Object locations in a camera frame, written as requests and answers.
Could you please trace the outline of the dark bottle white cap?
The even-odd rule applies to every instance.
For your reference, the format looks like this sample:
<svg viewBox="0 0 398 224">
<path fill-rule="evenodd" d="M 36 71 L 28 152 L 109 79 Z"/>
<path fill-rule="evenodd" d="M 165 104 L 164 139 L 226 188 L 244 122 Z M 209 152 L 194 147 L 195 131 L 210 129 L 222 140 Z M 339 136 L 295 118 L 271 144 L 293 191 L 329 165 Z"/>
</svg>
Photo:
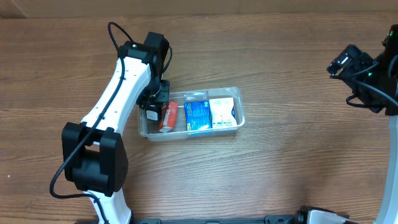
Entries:
<svg viewBox="0 0 398 224">
<path fill-rule="evenodd" d="M 146 107 L 146 118 L 152 121 L 160 121 L 162 118 L 162 105 L 148 105 Z"/>
</svg>

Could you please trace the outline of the red Panadol box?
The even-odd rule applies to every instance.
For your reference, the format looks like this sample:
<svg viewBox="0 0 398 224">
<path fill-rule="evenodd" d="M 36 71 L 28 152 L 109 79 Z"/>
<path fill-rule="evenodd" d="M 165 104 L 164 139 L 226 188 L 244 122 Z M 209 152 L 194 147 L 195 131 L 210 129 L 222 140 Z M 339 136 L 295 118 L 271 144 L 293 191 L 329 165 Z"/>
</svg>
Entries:
<svg viewBox="0 0 398 224">
<path fill-rule="evenodd" d="M 159 132 L 167 133 L 175 127 L 178 113 L 178 103 L 169 101 L 162 106 L 162 117 L 159 124 Z"/>
</svg>

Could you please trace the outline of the blue VapoDrops box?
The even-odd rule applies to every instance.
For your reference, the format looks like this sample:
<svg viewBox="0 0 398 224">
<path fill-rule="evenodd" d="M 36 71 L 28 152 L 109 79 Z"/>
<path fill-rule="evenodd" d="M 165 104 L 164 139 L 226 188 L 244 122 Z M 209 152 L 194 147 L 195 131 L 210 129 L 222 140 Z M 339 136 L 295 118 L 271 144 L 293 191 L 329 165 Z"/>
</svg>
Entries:
<svg viewBox="0 0 398 224">
<path fill-rule="evenodd" d="M 184 103 L 188 131 L 212 128 L 209 101 L 192 101 Z"/>
</svg>

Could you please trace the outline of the white bandage box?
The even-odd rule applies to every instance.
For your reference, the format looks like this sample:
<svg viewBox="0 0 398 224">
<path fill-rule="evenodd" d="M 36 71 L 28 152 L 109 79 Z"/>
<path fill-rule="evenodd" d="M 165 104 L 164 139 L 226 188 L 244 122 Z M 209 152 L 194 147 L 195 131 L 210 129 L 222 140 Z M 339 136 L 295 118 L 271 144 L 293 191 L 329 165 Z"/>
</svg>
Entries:
<svg viewBox="0 0 398 224">
<path fill-rule="evenodd" d="M 237 126 L 234 112 L 234 98 L 210 99 L 212 128 L 232 128 Z"/>
</svg>

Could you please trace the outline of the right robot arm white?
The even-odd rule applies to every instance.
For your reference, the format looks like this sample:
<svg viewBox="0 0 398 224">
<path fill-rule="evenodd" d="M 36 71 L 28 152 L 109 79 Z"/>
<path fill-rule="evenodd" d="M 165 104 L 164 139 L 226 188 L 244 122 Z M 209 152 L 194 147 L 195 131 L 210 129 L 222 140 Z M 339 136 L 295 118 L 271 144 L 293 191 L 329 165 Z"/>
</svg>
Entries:
<svg viewBox="0 0 398 224">
<path fill-rule="evenodd" d="M 343 81 L 352 95 L 346 104 L 389 117 L 390 153 L 381 206 L 374 223 L 397 223 L 397 25 L 382 41 L 384 51 L 372 58 L 349 44 L 327 67 L 330 78 Z"/>
</svg>

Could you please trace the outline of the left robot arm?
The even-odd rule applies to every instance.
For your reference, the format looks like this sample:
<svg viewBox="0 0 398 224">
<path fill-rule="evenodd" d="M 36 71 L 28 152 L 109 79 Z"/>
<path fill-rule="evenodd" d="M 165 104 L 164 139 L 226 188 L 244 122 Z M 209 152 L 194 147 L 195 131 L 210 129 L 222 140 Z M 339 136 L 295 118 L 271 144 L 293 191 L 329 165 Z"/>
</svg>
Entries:
<svg viewBox="0 0 398 224">
<path fill-rule="evenodd" d="M 79 122 L 67 123 L 62 131 L 61 173 L 88 197 L 98 223 L 133 223 L 123 185 L 128 158 L 122 139 L 128 117 L 135 106 L 158 121 L 169 100 L 168 80 L 162 79 L 172 56 L 168 40 L 149 32 L 143 43 L 129 39 L 116 47 L 114 74 L 94 108 Z"/>
</svg>

